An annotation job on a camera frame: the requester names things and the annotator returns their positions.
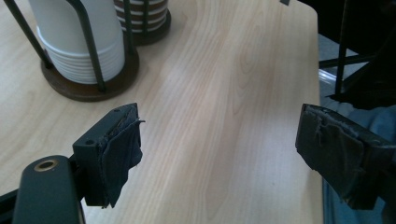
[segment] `round wooden base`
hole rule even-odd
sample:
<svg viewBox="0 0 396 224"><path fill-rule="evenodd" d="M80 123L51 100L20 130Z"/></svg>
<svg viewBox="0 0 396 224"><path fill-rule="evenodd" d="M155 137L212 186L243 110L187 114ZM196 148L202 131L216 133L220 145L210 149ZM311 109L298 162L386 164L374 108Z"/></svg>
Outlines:
<svg viewBox="0 0 396 224"><path fill-rule="evenodd" d="M153 44L153 43L161 40L169 33L169 30L171 27L171 21L172 21L171 13L168 10L168 12L166 13L166 21L160 28L158 28L155 31L148 32L146 35L133 34L134 45L135 46L144 46L144 45Z"/></svg>
<svg viewBox="0 0 396 224"><path fill-rule="evenodd" d="M41 70L51 87L61 95L81 102L103 101L127 90L136 78L139 69L139 55L135 49L134 52L128 53L128 45L125 43L124 46L125 65L118 75L105 82L106 91L99 91L97 84L86 85L70 81L62 76L55 67L48 69L43 63L41 63Z"/></svg>

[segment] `black chair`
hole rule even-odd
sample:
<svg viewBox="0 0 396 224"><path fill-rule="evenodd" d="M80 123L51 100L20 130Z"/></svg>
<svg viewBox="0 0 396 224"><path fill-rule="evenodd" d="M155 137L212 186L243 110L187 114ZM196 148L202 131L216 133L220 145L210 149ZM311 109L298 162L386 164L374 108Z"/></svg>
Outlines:
<svg viewBox="0 0 396 224"><path fill-rule="evenodd" d="M396 34L396 4L392 0L301 0L318 13L320 34L340 44L337 59L322 61L319 68L338 66L332 98L370 109L396 104L391 66ZM346 57L347 49L359 55ZM343 83L344 66L369 62Z"/></svg>

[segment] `stacked white cups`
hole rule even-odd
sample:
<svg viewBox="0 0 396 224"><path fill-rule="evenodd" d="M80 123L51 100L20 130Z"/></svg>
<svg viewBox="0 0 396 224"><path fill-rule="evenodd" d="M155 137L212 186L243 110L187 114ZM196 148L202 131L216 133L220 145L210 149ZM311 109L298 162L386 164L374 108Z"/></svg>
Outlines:
<svg viewBox="0 0 396 224"><path fill-rule="evenodd" d="M96 83L95 73L77 12L65 0L29 0L38 36L54 66L65 78ZM91 23L104 81L116 76L125 63L122 30L109 0L81 0Z"/></svg>

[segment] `floor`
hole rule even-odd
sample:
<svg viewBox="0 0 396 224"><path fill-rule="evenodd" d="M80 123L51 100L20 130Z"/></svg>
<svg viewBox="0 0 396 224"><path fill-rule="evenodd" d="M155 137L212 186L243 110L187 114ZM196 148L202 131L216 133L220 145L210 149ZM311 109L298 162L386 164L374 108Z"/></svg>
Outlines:
<svg viewBox="0 0 396 224"><path fill-rule="evenodd" d="M328 60L338 58L338 49L339 45L327 37L323 35L319 35L318 37L318 44L319 44L319 60ZM356 53L348 50L346 55L355 55ZM344 77L347 77L361 68L364 63L357 63L352 65L346 65ZM354 108L350 104L346 103L338 103L328 96L334 93L334 86L335 86L335 75L337 73L337 68L327 68L327 69L320 69L318 72L319 75L319 83L320 83L320 105L327 107L331 110L334 110L341 115L347 117L349 113L351 113Z"/></svg>

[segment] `light wood grain surface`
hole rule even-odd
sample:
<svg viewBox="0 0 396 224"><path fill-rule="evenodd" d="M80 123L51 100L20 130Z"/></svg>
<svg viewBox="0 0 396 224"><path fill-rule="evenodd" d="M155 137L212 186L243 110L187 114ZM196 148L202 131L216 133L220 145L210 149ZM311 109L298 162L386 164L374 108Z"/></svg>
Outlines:
<svg viewBox="0 0 396 224"><path fill-rule="evenodd" d="M17 1L35 29L26 0ZM62 97L0 1L0 194L30 162L71 156L110 109L137 102L142 162L114 209L88 223L321 223L320 177L294 141L303 103L318 103L315 11L295 0L170 0L170 34L139 47L124 94Z"/></svg>

